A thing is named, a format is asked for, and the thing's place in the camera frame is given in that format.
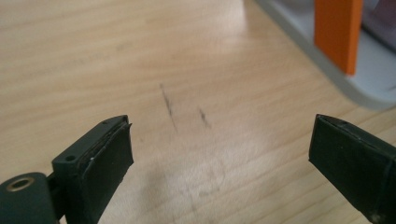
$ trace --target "wooden table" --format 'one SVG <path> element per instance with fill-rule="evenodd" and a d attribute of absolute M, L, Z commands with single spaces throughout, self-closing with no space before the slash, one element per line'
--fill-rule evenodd
<path fill-rule="evenodd" d="M 367 223 L 308 162 L 317 113 L 395 145 L 251 1 L 3 1 L 0 181 L 127 114 L 101 223 Z"/>

